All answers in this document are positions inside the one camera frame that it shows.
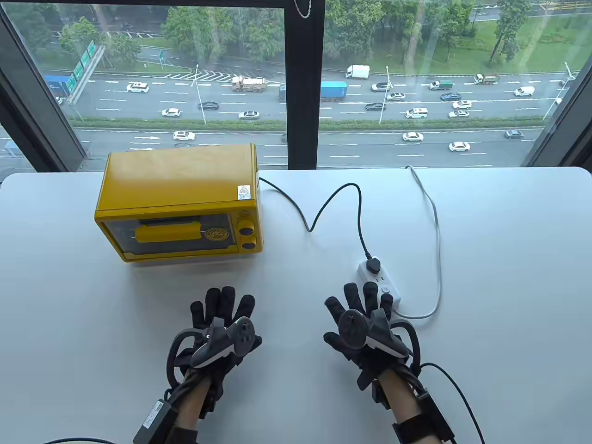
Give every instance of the white truck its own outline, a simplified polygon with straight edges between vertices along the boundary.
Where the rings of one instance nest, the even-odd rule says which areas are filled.
[[[267,81],[263,77],[232,77],[232,91],[234,92],[263,92],[267,86]]]
[[[368,65],[350,65],[345,72],[346,79],[367,79],[370,75],[370,67]]]

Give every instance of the cable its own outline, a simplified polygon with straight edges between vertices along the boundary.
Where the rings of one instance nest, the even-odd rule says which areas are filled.
[[[345,188],[346,186],[355,186],[356,189],[358,190],[358,235],[360,236],[360,242],[362,243],[362,248],[364,249],[364,254],[366,255],[367,259],[372,259],[372,255],[368,252],[368,249],[366,248],[366,244],[364,243],[364,238],[362,236],[362,190],[360,189],[360,187],[358,186],[358,184],[353,184],[353,183],[349,183],[349,184],[345,184],[340,186],[338,189],[335,190],[335,192],[333,194],[331,194],[331,196],[329,197],[329,199],[327,199],[325,201],[325,203],[323,204],[323,206],[321,207],[321,209],[318,211],[317,213],[317,217],[314,218],[313,221],[313,225],[308,228],[308,222],[306,222],[306,218],[304,217],[304,214],[302,213],[302,210],[300,209],[300,207],[298,206],[298,204],[296,202],[294,202],[294,200],[288,196],[288,194],[286,194],[280,187],[272,184],[271,182],[269,182],[267,179],[263,179],[262,177],[259,178],[260,181],[265,182],[268,185],[271,185],[272,187],[274,187],[282,196],[284,196],[287,200],[289,200],[290,202],[292,202],[292,205],[296,207],[296,210],[298,210],[298,213],[300,214],[300,217],[302,218],[302,221],[304,222],[304,226],[306,227],[306,231],[308,231],[309,233],[312,233],[314,230],[314,227],[317,224],[318,218],[321,216],[321,213],[323,212],[323,210],[325,209],[325,207],[327,206],[327,204],[331,201],[331,199],[333,199],[335,197],[335,195],[340,192],[343,188]]]
[[[438,370],[440,370],[442,373],[444,373],[444,376],[448,378],[448,380],[452,383],[452,385],[454,385],[454,388],[456,388],[456,391],[458,392],[458,394],[462,398],[462,402],[465,403],[465,407],[468,410],[469,415],[471,415],[471,419],[473,420],[473,424],[475,424],[475,428],[477,429],[477,433],[479,433],[479,439],[481,440],[481,444],[485,444],[485,440],[483,439],[483,434],[481,433],[481,429],[479,428],[479,424],[477,423],[477,419],[475,418],[475,415],[473,415],[473,411],[471,410],[471,406],[469,405],[469,401],[466,400],[465,395],[463,394],[461,388],[454,381],[454,379],[452,379],[452,376],[450,376],[448,373],[446,373],[446,371],[442,367],[440,367],[438,364],[434,364],[433,362],[424,362],[423,364],[420,365],[420,368],[424,368],[427,366],[435,367]]]
[[[98,442],[99,444],[115,444],[114,442],[107,441],[105,439],[98,439],[98,438],[61,438],[61,439],[56,439],[54,441],[44,442],[43,444],[60,444],[62,442],[76,442],[76,441]]]
[[[434,203],[434,201],[432,200],[430,195],[427,193],[425,188],[423,188],[423,184],[422,184],[421,180],[419,179],[419,177],[417,177],[417,173],[415,172],[413,167],[411,165],[407,165],[405,167],[405,169],[407,169],[407,168],[411,169],[411,174],[413,174],[413,178],[415,179],[415,181],[419,185],[419,188],[421,188],[422,193],[425,194],[427,199],[432,204],[432,210],[434,212],[434,222],[436,225],[436,273],[437,273],[438,288],[437,288],[437,296],[436,296],[436,305],[434,305],[434,308],[429,313],[420,314],[420,315],[403,314],[403,313],[399,312],[396,308],[393,308],[393,312],[397,316],[400,316],[405,319],[425,319],[425,318],[430,317],[432,314],[434,314],[436,312],[436,310],[438,309],[438,306],[440,305],[440,299],[442,298],[442,255],[440,253],[440,250],[441,250],[441,248],[440,248],[440,222],[438,221],[438,213],[436,211],[436,204]]]

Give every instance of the hand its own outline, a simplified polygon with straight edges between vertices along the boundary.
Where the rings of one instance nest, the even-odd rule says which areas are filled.
[[[360,300],[358,286],[356,284],[349,283],[344,285],[343,292],[345,293],[349,308],[358,310],[367,318],[370,318],[370,314],[378,308],[378,286],[373,282],[367,282],[363,286],[366,305],[365,310],[362,307],[362,301]],[[335,323],[339,324],[339,319],[342,314],[345,313],[345,308],[343,308],[339,300],[335,297],[328,298],[325,301],[325,305],[329,309],[331,316],[333,316]],[[392,295],[382,295],[380,299],[380,308],[384,310],[387,320],[390,321],[392,312]],[[409,369],[406,366],[407,358],[396,358],[378,348],[373,349],[367,345],[364,345],[360,349],[350,348],[345,344],[342,338],[334,332],[325,333],[323,339],[335,350],[342,353],[348,361],[353,361],[362,370],[362,373],[358,377],[358,387],[360,390],[365,390],[373,380],[377,379],[388,369],[399,369],[400,371],[409,372]]]
[[[224,287],[222,288],[222,291],[218,288],[210,288],[205,295],[205,312],[204,306],[200,301],[191,304],[193,327],[199,330],[207,330],[212,324],[214,317],[222,318],[226,328],[242,316],[250,318],[253,314],[253,309],[255,308],[255,298],[251,295],[243,296],[233,317],[234,299],[235,292],[233,287]],[[205,344],[206,340],[206,337],[196,338],[193,347],[184,349],[176,357],[174,363],[174,366],[179,367],[183,375],[186,375],[189,371],[190,374],[198,373],[201,374],[201,376],[209,377],[211,381],[209,390],[203,402],[200,418],[205,417],[206,412],[214,411],[216,401],[218,401],[224,394],[224,377],[233,367],[243,362],[243,358],[236,356],[234,353],[230,353],[228,356],[218,358],[206,367],[192,368],[189,365],[191,356],[199,347]],[[256,336],[253,346],[248,353],[255,350],[261,345],[261,343],[261,337]]]

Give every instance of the power strip socket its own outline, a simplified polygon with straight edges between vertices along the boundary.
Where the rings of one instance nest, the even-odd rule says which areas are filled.
[[[401,296],[395,287],[394,281],[388,275],[387,270],[384,268],[384,264],[380,263],[380,271],[378,274],[373,274],[366,268],[366,260],[360,262],[358,265],[358,275],[362,279],[362,283],[375,282],[378,285],[378,293],[389,293],[392,296],[392,307],[397,308],[401,303]]]

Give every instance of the green highway sign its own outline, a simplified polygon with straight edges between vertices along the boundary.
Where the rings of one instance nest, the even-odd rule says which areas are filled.
[[[76,80],[82,79],[82,74],[84,73],[84,68],[82,64],[78,62],[78,65],[74,68],[74,75],[76,76]]]
[[[88,65],[88,62],[91,61],[91,57],[88,55],[86,51],[84,51],[84,54],[80,58],[80,61],[82,62],[82,66],[86,67]]]
[[[72,92],[74,92],[74,89],[76,88],[76,78],[74,77],[74,74],[70,75],[70,78],[68,79],[68,81],[66,82],[66,86],[68,87],[68,91],[70,92],[70,94],[72,94]]]
[[[94,56],[95,52],[96,52],[96,46],[95,46],[95,41],[91,40],[91,42],[88,44],[88,55],[89,56]]]

